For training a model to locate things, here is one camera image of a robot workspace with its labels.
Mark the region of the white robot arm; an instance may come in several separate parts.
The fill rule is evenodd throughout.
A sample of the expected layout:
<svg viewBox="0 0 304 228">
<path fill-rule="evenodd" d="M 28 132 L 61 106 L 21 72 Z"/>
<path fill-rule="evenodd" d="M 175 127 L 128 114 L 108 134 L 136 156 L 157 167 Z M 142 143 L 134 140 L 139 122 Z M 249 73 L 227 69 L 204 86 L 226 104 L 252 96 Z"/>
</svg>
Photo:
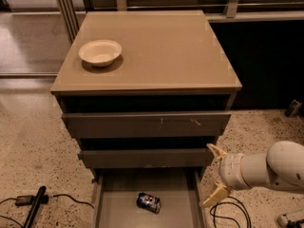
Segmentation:
<svg viewBox="0 0 304 228">
<path fill-rule="evenodd" d="M 276 142 L 257 154 L 228 154 L 211 143 L 207 147 L 219 160 L 222 184 L 199 203 L 203 208 L 226 199 L 233 190 L 264 187 L 291 193 L 304 191 L 304 146 L 297 142 Z"/>
</svg>

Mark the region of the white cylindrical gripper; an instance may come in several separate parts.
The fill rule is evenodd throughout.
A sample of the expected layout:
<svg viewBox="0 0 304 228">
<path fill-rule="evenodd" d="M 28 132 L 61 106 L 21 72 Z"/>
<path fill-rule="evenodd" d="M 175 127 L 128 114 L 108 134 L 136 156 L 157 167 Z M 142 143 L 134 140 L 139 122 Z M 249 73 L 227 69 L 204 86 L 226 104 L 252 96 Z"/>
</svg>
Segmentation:
<svg viewBox="0 0 304 228">
<path fill-rule="evenodd" d="M 214 156 L 221 161 L 218 172 L 225 185 L 219 182 L 202 184 L 200 186 L 202 193 L 200 206 L 202 208 L 214 206 L 221 200 L 226 199 L 231 194 L 231 189 L 249 189 L 249 185 L 241 173 L 241 161 L 244 155 L 242 153 L 228 154 L 222 148 L 212 143 L 208 143 L 207 147 L 212 151 Z"/>
</svg>

